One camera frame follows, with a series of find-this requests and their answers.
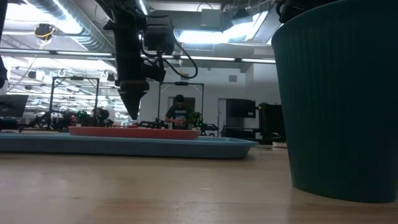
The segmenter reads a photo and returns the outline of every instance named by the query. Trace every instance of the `ceiling duct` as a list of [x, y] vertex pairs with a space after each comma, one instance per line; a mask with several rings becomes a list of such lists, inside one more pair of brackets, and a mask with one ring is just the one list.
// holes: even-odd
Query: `ceiling duct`
[[72, 27], [81, 27], [81, 31], [68, 34], [89, 51], [113, 52], [114, 47], [103, 34], [93, 25], [87, 16], [72, 0], [25, 0], [41, 10], [50, 14], [59, 22], [70, 24]]

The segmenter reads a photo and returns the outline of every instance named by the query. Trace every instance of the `t-shirt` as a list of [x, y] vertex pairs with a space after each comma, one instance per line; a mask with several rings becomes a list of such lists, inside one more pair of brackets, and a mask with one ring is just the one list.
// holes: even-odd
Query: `t-shirt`
[[[176, 105], [173, 105], [172, 107], [170, 107], [170, 109], [168, 110], [166, 117], [170, 118], [170, 119], [185, 119], [186, 121], [188, 120], [188, 116], [189, 116], [190, 111], [186, 108], [179, 108]], [[173, 129], [188, 129], [188, 123], [184, 122], [181, 124], [178, 123], [173, 123]]]

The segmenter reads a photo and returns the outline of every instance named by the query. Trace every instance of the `man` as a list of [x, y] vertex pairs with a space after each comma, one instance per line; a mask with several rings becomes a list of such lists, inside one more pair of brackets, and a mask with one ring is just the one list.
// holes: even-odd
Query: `man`
[[185, 107], [183, 95], [177, 95], [174, 98], [174, 105], [170, 107], [166, 114], [166, 122], [173, 123], [173, 129], [188, 129], [188, 116], [190, 111]]

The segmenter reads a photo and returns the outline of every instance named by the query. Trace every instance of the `wooden table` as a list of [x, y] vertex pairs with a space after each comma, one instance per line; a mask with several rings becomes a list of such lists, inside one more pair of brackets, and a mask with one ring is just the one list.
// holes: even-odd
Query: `wooden table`
[[246, 160], [0, 154], [0, 223], [397, 223], [398, 203], [292, 187], [285, 149]]

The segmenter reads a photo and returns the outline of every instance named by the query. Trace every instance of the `trash can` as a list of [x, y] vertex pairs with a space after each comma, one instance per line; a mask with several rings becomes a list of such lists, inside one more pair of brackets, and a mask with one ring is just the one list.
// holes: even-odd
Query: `trash can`
[[296, 188], [356, 202], [397, 198], [397, 9], [342, 0], [272, 38]]

